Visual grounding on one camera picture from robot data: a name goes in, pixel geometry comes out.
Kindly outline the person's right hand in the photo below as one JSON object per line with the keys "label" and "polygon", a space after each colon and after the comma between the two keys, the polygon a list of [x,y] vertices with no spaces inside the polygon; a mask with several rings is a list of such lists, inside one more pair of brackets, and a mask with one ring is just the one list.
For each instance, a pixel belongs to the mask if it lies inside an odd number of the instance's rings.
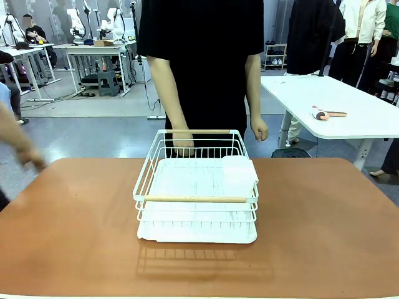
{"label": "person's right hand", "polygon": [[195,152],[193,135],[187,127],[173,128],[172,132],[174,152],[181,157],[192,156]]}

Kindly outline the person's left hand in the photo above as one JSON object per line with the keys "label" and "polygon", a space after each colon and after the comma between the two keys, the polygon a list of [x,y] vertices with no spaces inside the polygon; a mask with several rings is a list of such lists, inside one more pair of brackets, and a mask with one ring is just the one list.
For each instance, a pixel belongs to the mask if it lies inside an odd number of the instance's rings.
{"label": "person's left hand", "polygon": [[267,140],[269,136],[269,128],[261,116],[251,117],[251,129],[258,142]]}

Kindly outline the blurred bystander hand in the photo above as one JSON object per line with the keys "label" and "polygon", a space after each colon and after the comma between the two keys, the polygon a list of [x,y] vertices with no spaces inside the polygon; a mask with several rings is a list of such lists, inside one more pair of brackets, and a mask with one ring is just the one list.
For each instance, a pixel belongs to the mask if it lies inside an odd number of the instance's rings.
{"label": "blurred bystander hand", "polygon": [[34,148],[17,149],[16,157],[21,166],[31,163],[37,172],[41,172],[47,167],[43,155]]}

